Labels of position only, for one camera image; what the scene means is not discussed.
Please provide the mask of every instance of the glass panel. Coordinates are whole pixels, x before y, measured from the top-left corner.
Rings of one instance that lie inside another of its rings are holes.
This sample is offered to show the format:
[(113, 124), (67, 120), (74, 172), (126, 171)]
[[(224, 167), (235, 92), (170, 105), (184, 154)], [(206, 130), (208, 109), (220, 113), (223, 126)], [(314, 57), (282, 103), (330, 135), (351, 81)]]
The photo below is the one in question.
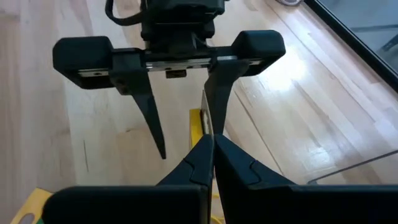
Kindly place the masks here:
[(398, 72), (397, 0), (319, 0)]

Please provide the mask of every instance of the black plastic bracket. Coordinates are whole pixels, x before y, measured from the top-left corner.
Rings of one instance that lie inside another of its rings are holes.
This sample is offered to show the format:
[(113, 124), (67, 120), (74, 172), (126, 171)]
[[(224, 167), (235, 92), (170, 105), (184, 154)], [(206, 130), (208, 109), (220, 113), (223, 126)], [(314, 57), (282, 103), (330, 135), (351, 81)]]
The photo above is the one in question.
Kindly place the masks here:
[[(286, 53), (284, 40), (274, 30), (251, 30), (239, 33), (231, 46), (236, 59), (214, 58), (208, 69), (205, 93), (214, 134), (224, 131), (226, 109), (234, 82), (240, 77), (258, 75)], [(252, 65), (247, 58), (258, 58)]]
[(112, 67), (113, 46), (109, 38), (66, 37), (52, 49), (53, 67), (64, 77), (85, 90), (114, 87), (109, 76), (83, 77), (81, 71), (99, 70), (108, 72)]
[(222, 135), (215, 135), (215, 171), (228, 224), (396, 219), (397, 185), (297, 185)]
[(143, 57), (144, 51), (141, 49), (115, 50), (109, 77), (121, 95), (132, 95), (144, 115), (160, 155), (166, 159), (162, 127)]
[(203, 217), (207, 217), (210, 223), (211, 214), (211, 190), (213, 186), (214, 169), (214, 142), (209, 134), (205, 134), (193, 147), (190, 153), (180, 164), (169, 173), (157, 186), (163, 185), (196, 185), (206, 194)]

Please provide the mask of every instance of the black mount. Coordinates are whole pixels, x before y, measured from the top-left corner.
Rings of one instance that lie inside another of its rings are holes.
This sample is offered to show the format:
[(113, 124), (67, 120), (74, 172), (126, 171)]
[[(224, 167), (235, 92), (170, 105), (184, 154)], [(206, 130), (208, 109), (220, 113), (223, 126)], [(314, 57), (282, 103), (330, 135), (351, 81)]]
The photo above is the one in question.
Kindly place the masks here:
[(194, 54), (178, 54), (178, 59), (163, 52), (114, 49), (107, 37), (72, 37), (55, 44), (53, 65), (84, 89), (116, 87), (120, 94), (131, 95), (165, 159), (163, 132), (149, 82), (150, 71), (186, 74), (186, 69), (207, 68), (210, 76), (205, 83), (205, 93), (211, 122), (214, 133), (221, 134), (233, 83), (239, 77), (261, 73), (284, 54), (283, 38), (273, 30), (242, 31), (230, 47), (204, 47), (196, 49)]

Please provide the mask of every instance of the wooden floor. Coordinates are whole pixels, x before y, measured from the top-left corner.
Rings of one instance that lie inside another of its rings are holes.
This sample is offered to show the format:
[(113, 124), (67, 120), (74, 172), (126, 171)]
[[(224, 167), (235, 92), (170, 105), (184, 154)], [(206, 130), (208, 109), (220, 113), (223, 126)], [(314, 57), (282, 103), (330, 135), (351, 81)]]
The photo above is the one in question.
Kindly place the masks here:
[[(143, 47), (139, 27), (119, 27), (105, 0), (0, 1), (0, 222), (35, 187), (153, 185), (188, 153), (188, 110), (200, 106), (205, 70), (150, 80), (168, 158), (160, 159), (131, 97), (85, 91), (52, 68), (61, 37), (107, 35), (115, 47)], [(136, 12), (117, 0), (116, 15)], [(241, 30), (274, 29), (287, 54), (262, 74), (236, 82), (225, 134), (296, 183), (398, 149), (398, 96), (304, 4), (234, 0), (218, 17), (212, 45)], [(320, 184), (398, 183), (392, 156)]]

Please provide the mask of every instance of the black cable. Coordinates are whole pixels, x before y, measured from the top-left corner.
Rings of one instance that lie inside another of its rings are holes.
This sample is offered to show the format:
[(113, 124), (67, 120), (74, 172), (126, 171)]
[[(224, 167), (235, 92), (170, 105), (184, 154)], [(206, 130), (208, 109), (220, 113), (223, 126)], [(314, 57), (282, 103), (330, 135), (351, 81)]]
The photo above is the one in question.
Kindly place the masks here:
[(394, 150), (394, 151), (392, 151), (392, 152), (383, 154), (383, 155), (381, 155), (381, 156), (377, 156), (377, 157), (375, 157), (375, 158), (368, 159), (368, 160), (363, 161), (363, 162), (359, 162), (359, 163), (354, 164), (354, 165), (352, 165), (352, 166), (349, 166), (349, 167), (346, 167), (346, 168), (343, 168), (343, 169), (340, 169), (340, 170), (336, 170), (336, 171), (334, 171), (334, 172), (331, 172), (330, 174), (326, 174), (326, 175), (323, 175), (323, 176), (321, 176), (321, 177), (318, 177), (318, 178), (315, 178), (315, 179), (313, 179), (313, 180), (310, 180), (310, 181), (307, 182), (307, 184), (317, 184), (317, 181), (320, 180), (320, 179), (324, 179), (324, 178), (329, 177), (329, 176), (331, 176), (331, 175), (335, 175), (335, 174), (338, 174), (338, 173), (340, 173), (340, 172), (344, 172), (344, 171), (346, 171), (346, 170), (349, 170), (349, 169), (352, 169), (352, 168), (355, 168), (355, 167), (359, 167), (359, 166), (361, 166), (361, 165), (365, 165), (365, 164), (368, 164), (368, 163), (370, 163), (370, 162), (373, 162), (373, 161), (376, 161), (376, 160), (379, 160), (379, 159), (382, 159), (382, 158), (385, 158), (385, 157), (388, 157), (388, 156), (391, 156), (391, 155), (394, 155), (394, 154), (397, 154), (397, 153), (398, 153), (398, 150)]
[(170, 2), (170, 0), (160, 0), (156, 1), (156, 3), (152, 3), (147, 10), (138, 12), (135, 15), (126, 18), (116, 18), (113, 15), (113, 0), (106, 0), (105, 4), (105, 14), (108, 18), (110, 18), (114, 23), (120, 26), (131, 26), (135, 24), (139, 24), (142, 21), (148, 20), (158, 12), (163, 10), (165, 6)]

